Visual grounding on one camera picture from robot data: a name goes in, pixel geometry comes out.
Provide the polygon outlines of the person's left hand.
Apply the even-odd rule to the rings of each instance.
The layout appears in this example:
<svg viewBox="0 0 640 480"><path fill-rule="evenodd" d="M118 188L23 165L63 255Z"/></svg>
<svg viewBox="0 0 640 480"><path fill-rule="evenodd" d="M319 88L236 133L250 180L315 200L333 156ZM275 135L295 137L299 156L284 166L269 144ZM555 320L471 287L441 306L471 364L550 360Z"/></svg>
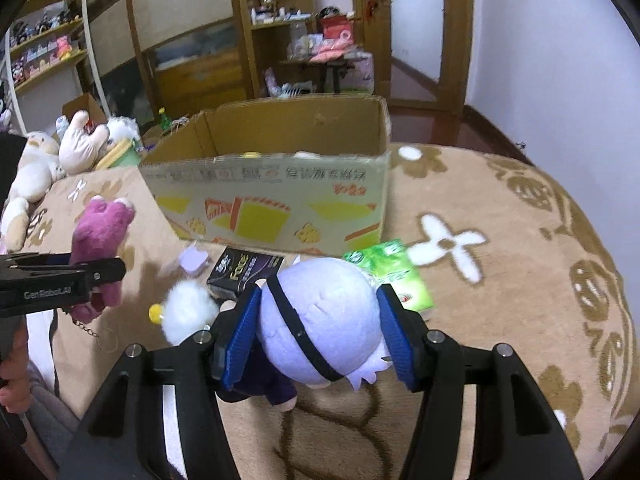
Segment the person's left hand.
<svg viewBox="0 0 640 480"><path fill-rule="evenodd" d="M13 349L1 363L1 378L6 384L0 389L0 401L10 414L22 414L29 409L28 364L28 331L22 321L14 334Z"/></svg>

